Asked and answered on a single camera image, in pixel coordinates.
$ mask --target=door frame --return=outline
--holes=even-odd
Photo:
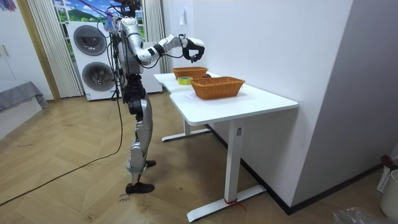
[[[43,43],[40,39],[39,32],[37,31],[37,27],[35,25],[32,12],[30,11],[29,4],[27,0],[17,0],[19,9],[24,18],[25,25],[29,32],[30,38],[32,39],[33,46],[36,50],[37,57],[39,58],[40,64],[42,66],[45,78],[47,79],[47,83],[49,83],[49,87],[51,93],[54,97],[54,102],[58,102],[61,100],[61,95],[58,90],[57,84],[55,83],[54,75],[51,71],[49,59],[47,58]]]

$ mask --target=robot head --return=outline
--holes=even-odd
[[[141,8],[141,0],[114,0],[121,5],[115,5],[115,7],[124,7],[128,8],[128,11],[124,11],[124,14],[122,16],[128,16],[128,17],[135,17],[136,16],[136,10],[139,10]]]

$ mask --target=table leg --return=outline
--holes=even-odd
[[[265,192],[265,188],[257,185],[250,189],[236,193],[238,189],[239,166],[241,162],[241,150],[243,141],[244,123],[241,119],[231,120],[229,122],[229,139],[228,139],[228,155],[226,163],[226,178],[225,178],[225,192],[224,198],[227,202],[238,202],[247,198],[253,197],[257,194]],[[217,212],[228,206],[224,199],[202,206],[188,212],[187,217],[189,222],[193,222],[201,217]]]
[[[174,134],[172,136],[163,137],[162,141],[166,142],[166,141],[170,141],[170,140],[177,140],[177,139],[186,138],[186,137],[189,137],[189,136],[194,136],[194,135],[197,135],[197,134],[210,132],[210,130],[208,128],[201,129],[201,130],[196,130],[196,131],[191,131],[190,125],[187,123],[187,121],[185,119],[183,119],[183,126],[184,126],[184,133]]]

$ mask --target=wooden floor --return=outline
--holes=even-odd
[[[134,117],[122,105],[121,150],[0,207],[0,223],[188,223],[188,211],[223,198],[226,150],[211,134],[162,143],[182,132],[182,118],[169,95],[151,95],[154,134],[148,159],[158,164],[142,181],[145,195],[124,195],[130,182],[125,163]],[[99,156],[114,152],[120,124],[116,102],[64,99],[51,104],[0,141],[0,202],[21,194]],[[363,207],[376,215],[381,195],[376,172],[287,216],[268,194],[251,198],[197,223],[333,223],[333,211]],[[239,190],[256,185],[241,167]]]

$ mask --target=table top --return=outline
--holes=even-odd
[[[217,74],[207,73],[212,77],[219,77]],[[173,104],[192,126],[298,107],[295,101],[246,84],[243,84],[237,96],[203,100],[196,96],[191,85],[179,85],[173,73],[158,74],[155,78],[171,93]]]

